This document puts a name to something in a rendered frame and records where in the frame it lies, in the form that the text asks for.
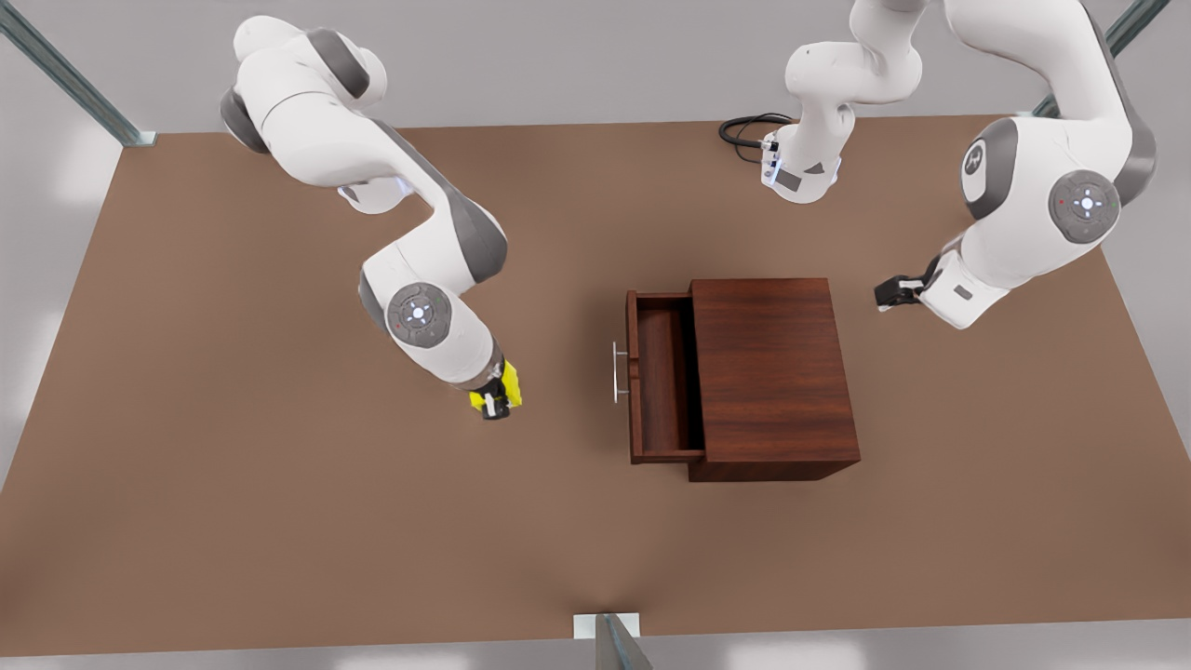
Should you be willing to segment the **yellow block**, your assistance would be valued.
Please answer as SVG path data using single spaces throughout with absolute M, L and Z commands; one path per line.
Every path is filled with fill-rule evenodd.
M 522 403 L 522 392 L 517 370 L 509 361 L 501 361 L 499 374 L 490 378 L 488 384 L 475 392 L 469 392 L 472 407 L 480 412 L 485 421 L 500 420 L 509 417 L 512 408 Z

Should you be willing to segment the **dark wooden cabinet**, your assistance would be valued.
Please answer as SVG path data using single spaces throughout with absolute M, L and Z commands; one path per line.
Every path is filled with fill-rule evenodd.
M 690 482 L 816 482 L 861 459 L 827 278 L 690 283 L 703 457 Z

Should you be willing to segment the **silver frame post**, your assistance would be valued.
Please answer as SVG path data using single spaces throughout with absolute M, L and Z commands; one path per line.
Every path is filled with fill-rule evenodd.
M 638 613 L 575 614 L 570 624 L 574 639 L 596 641 L 596 670 L 654 670 L 638 644 Z
M 54 44 L 39 33 L 11 0 L 0 0 L 0 35 L 38 67 L 54 84 L 60 86 L 71 101 L 85 109 L 99 127 L 107 131 L 121 148 L 152 148 L 157 133 L 137 129 L 116 109 L 92 82 L 67 60 Z
M 1131 4 L 1115 18 L 1114 24 L 1104 31 L 1104 42 L 1111 60 L 1130 46 L 1131 42 L 1142 35 L 1170 4 L 1172 0 L 1131 0 Z

